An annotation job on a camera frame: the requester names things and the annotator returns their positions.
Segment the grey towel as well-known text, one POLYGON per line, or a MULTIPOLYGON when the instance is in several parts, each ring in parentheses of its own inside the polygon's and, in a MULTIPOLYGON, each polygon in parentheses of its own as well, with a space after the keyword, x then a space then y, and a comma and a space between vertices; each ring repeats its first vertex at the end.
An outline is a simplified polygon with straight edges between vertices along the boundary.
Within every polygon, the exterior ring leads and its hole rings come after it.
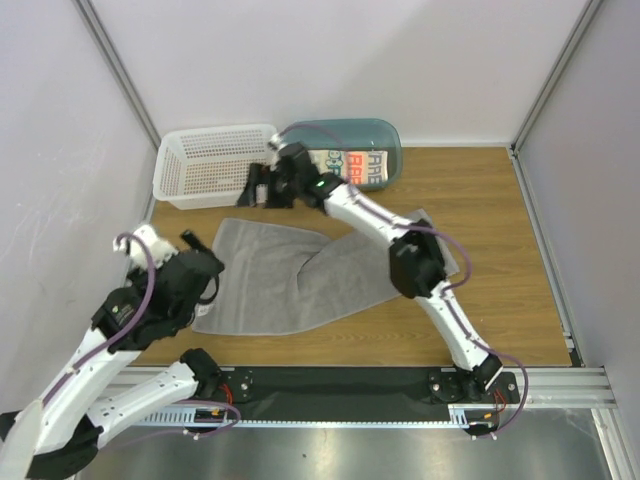
POLYGON ((306 332, 399 297, 388 250, 353 231, 332 240, 284 225, 224 219, 212 249, 225 269, 196 313, 197 333, 306 332))

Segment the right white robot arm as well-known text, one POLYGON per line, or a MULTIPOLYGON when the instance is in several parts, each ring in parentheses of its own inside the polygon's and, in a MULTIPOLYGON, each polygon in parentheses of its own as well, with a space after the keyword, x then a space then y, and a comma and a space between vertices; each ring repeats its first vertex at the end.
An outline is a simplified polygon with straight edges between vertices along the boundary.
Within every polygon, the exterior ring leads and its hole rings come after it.
POLYGON ((236 205, 256 207, 257 190, 263 185, 266 208, 291 208, 300 200, 385 248, 392 285, 431 318, 454 366, 462 372, 463 395, 481 402, 493 394, 503 363, 457 301, 454 289, 461 284, 449 280, 439 241, 454 247, 459 244, 424 220, 411 220, 382 207, 343 177, 320 172, 304 144, 281 144, 274 149, 277 160, 273 165, 250 164, 236 205))

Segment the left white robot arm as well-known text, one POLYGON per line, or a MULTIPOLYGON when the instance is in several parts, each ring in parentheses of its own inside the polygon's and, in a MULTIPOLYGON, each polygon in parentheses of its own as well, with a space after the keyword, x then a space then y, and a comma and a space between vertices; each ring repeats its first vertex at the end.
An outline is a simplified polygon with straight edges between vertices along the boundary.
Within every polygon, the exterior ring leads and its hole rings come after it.
POLYGON ((4 479, 68 479, 116 436, 182 401, 208 401, 222 372, 203 349, 189 349, 165 370, 124 393, 101 395, 154 342, 189 326, 213 302, 223 263, 190 230, 184 250, 145 224, 121 233, 115 251, 132 262, 127 283, 111 291, 75 352, 45 391, 21 411, 1 416, 4 479))

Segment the orange white lettered towel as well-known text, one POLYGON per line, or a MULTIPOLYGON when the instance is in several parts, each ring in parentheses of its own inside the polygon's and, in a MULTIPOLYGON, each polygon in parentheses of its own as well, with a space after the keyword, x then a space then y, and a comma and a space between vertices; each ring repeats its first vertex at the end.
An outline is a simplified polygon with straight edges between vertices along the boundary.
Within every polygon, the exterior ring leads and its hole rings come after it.
POLYGON ((312 162, 321 173, 333 173, 360 186, 382 185, 389 180, 385 150, 310 150, 312 162))

